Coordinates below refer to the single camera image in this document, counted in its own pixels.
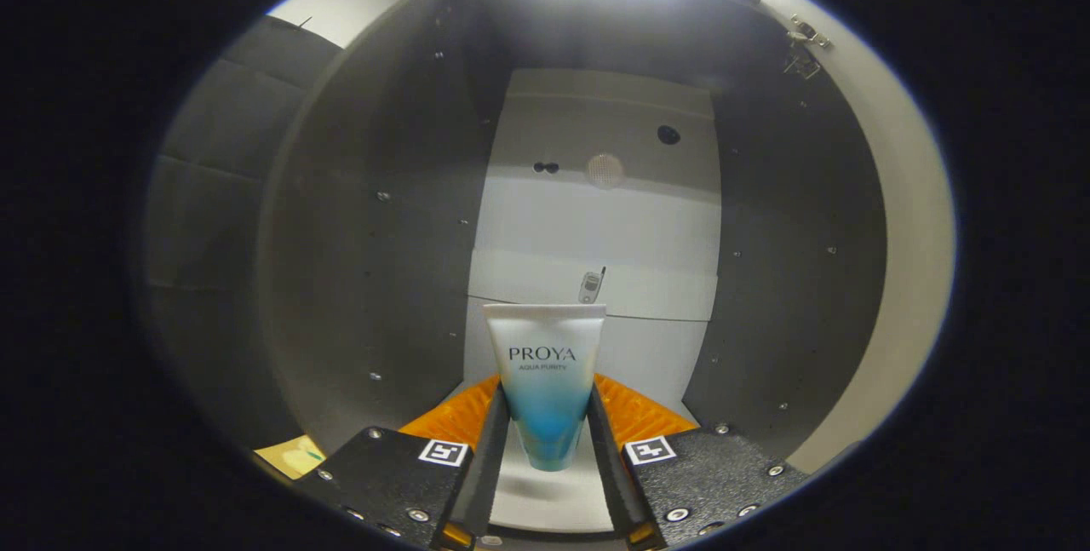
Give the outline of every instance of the screw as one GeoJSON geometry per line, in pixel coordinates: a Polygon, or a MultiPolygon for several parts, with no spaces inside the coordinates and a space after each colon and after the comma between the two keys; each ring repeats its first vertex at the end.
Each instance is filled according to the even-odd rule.
{"type": "Polygon", "coordinates": [[[710,532],[712,530],[715,530],[715,529],[719,529],[722,527],[723,527],[723,522],[711,523],[711,524],[707,524],[706,526],[700,528],[700,531],[698,531],[697,535],[698,536],[704,536],[705,534],[707,534],[707,532],[710,532]]]}

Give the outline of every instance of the circular hole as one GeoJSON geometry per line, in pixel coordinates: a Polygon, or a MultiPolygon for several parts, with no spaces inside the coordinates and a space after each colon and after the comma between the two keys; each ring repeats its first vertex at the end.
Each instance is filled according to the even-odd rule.
{"type": "Polygon", "coordinates": [[[659,125],[658,140],[659,143],[674,147],[675,144],[681,143],[681,135],[679,135],[677,130],[670,127],[669,125],[659,125]]]}

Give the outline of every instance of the metal latch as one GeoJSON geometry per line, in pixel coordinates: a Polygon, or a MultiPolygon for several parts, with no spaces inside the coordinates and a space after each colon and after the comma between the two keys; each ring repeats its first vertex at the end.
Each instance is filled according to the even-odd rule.
{"type": "Polygon", "coordinates": [[[818,29],[814,29],[809,23],[799,19],[798,14],[791,15],[791,23],[799,28],[798,32],[787,32],[787,38],[791,40],[803,44],[818,45],[821,48],[828,48],[833,46],[833,41],[825,36],[825,34],[819,34],[818,29]]]}

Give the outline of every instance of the dark gray wall panel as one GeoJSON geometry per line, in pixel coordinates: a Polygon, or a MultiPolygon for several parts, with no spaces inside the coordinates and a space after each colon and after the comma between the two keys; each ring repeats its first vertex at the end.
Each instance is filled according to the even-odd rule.
{"type": "Polygon", "coordinates": [[[881,303],[885,217],[870,148],[832,81],[763,83],[715,97],[727,150],[719,292],[685,404],[783,457],[859,366],[881,303]]]}
{"type": "Polygon", "coordinates": [[[249,448],[299,436],[258,342],[253,265],[264,179],[340,48],[271,17],[209,66],[165,135],[145,207],[147,298],[169,365],[249,448]]]}
{"type": "Polygon", "coordinates": [[[491,138],[468,85],[468,17],[448,5],[411,0],[350,48],[265,201],[265,339],[325,451],[402,426],[461,380],[491,138]]]}

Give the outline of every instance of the rivet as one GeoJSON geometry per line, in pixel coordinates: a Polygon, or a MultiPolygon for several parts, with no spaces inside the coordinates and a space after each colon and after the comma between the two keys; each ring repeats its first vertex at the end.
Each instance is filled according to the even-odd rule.
{"type": "Polygon", "coordinates": [[[698,536],[704,536],[705,534],[707,534],[707,532],[710,532],[712,530],[719,529],[722,527],[723,527],[723,522],[714,522],[714,523],[707,524],[706,526],[700,528],[700,531],[698,531],[697,535],[698,536]]]}
{"type": "Polygon", "coordinates": [[[667,522],[683,522],[689,516],[688,509],[675,509],[669,513],[666,513],[667,522]]]}

